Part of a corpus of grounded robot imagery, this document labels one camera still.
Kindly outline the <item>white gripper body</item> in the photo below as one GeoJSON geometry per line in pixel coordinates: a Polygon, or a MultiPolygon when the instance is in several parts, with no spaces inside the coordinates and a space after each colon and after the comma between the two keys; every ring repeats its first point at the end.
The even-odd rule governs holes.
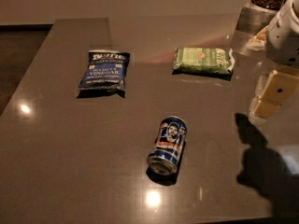
{"type": "Polygon", "coordinates": [[[265,50],[275,63],[299,66],[299,0],[288,0],[270,21],[265,50]]]}

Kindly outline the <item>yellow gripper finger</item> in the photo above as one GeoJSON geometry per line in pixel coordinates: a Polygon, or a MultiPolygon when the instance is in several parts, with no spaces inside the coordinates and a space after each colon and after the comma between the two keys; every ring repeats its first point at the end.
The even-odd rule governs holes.
{"type": "Polygon", "coordinates": [[[283,66],[269,74],[260,98],[267,103],[282,105],[298,89],[299,69],[283,66]]]}
{"type": "Polygon", "coordinates": [[[255,117],[267,119],[276,113],[279,108],[280,104],[254,97],[250,104],[250,113],[255,117]]]}

